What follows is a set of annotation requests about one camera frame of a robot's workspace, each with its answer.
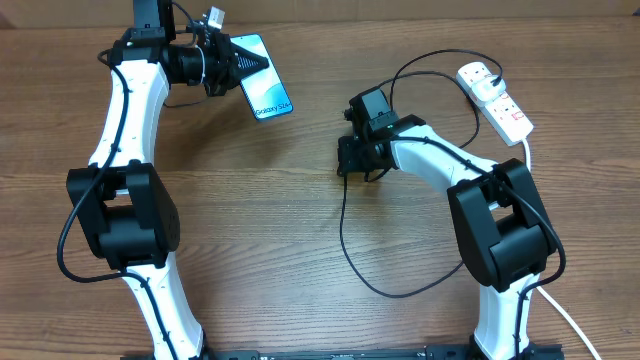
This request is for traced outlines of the Samsung Galaxy smartphone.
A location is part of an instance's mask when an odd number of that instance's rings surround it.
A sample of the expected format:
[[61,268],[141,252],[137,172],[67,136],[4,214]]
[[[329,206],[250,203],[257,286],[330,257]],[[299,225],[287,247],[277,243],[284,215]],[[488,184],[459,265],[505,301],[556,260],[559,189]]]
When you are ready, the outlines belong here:
[[267,47],[259,34],[235,36],[231,41],[246,50],[263,56],[269,67],[241,81],[242,89],[257,121],[268,121],[294,110],[289,95],[275,68]]

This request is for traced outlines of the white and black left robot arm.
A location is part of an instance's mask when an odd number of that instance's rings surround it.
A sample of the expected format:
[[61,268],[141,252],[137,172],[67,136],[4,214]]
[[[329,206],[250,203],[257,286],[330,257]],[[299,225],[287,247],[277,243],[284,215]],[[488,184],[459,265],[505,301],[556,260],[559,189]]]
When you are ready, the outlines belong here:
[[224,12],[216,7],[188,21],[189,43],[176,43],[178,6],[134,2],[133,26],[97,56],[110,70],[111,99],[95,152],[86,167],[67,176],[73,208],[58,240],[57,264],[70,280],[85,282],[64,260],[69,231],[80,223],[93,255],[111,269],[89,282],[127,284],[151,334],[151,358],[212,359],[177,269],[178,210],[154,167],[159,118],[174,85],[201,85],[207,96],[223,96],[269,62],[232,43],[222,31]]

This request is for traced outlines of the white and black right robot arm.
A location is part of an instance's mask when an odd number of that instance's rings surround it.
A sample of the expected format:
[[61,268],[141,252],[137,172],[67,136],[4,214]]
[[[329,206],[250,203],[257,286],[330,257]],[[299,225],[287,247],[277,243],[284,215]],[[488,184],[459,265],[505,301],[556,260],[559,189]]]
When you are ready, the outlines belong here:
[[397,169],[446,194],[463,264],[480,285],[478,324],[468,359],[560,359],[527,335],[533,290],[553,254],[565,254],[527,166],[474,156],[424,120],[399,117],[379,88],[349,102],[353,132],[338,141],[340,177]]

